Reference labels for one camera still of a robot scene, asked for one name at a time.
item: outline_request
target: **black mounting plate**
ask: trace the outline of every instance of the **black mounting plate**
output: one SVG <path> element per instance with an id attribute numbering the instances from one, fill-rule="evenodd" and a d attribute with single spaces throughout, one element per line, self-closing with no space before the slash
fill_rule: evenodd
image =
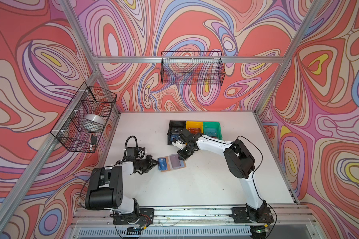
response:
<path id="1" fill-rule="evenodd" d="M 140 208 L 140 214 L 144 214 L 150 218 L 150 221 L 146 219 L 145 216 L 140 215 L 139 221 L 136 225 L 145 225 L 145 224 L 153 224 L 153 217 L 154 217 L 154 208 Z M 131 225 L 126 220 L 128 218 L 128 214 L 124 215 L 117 215 L 114 214 L 113 216 L 113 224 L 114 225 Z"/>
<path id="2" fill-rule="evenodd" d="M 231 208 L 231 211 L 232 211 L 232 217 L 234 218 L 234 223 L 252 223 L 252 221 L 250 221 L 247 218 L 246 207 Z M 274 222 L 274 218 L 273 218 L 273 215 L 271 215 L 270 208 L 266 207 L 264 209 L 264 212 L 262 213 L 262 218 L 258 222 L 259 223 L 261 223 L 261 222 L 273 223 Z"/>

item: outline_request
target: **green storage bin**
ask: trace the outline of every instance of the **green storage bin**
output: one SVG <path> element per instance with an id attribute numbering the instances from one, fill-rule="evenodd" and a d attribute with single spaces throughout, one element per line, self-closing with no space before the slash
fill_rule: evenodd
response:
<path id="1" fill-rule="evenodd" d="M 222 140 L 221 125 L 219 122 L 203 122 L 203 133 L 210 137 Z"/>

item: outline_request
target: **black wire basket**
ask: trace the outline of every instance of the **black wire basket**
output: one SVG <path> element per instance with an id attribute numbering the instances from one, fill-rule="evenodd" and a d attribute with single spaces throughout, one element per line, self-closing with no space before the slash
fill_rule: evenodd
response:
<path id="1" fill-rule="evenodd" d="M 222 85 L 221 51 L 162 51 L 161 83 Z"/>
<path id="2" fill-rule="evenodd" d="M 86 84 L 85 86 L 83 95 L 67 121 L 61 129 L 52 130 L 51 134 L 68 151 L 94 153 L 115 105 L 117 95 L 101 87 L 87 86 Z M 96 117 L 96 121 L 93 121 L 91 116 Z"/>

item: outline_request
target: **blue card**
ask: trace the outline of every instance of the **blue card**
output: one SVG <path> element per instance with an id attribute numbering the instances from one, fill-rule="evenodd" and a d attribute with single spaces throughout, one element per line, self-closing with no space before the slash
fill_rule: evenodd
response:
<path id="1" fill-rule="evenodd" d="M 168 165 L 166 164 L 166 158 L 158 159 L 158 170 L 167 170 Z"/>

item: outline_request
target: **robotic arm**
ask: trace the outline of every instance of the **robotic arm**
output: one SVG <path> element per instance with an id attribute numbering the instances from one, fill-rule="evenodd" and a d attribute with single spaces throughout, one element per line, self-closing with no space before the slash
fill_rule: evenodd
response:
<path id="1" fill-rule="evenodd" d="M 202 133 L 192 134 L 184 129 L 179 134 L 179 139 L 173 141 L 173 145 L 179 148 L 178 156 L 181 160 L 186 160 L 197 150 L 208 150 L 224 156 L 230 172 L 241 183 L 247 203 L 247 215 L 252 222 L 258 222 L 267 204 L 259 196 L 255 187 L 254 177 L 254 157 L 247 147 L 240 140 L 222 141 L 211 138 Z"/>

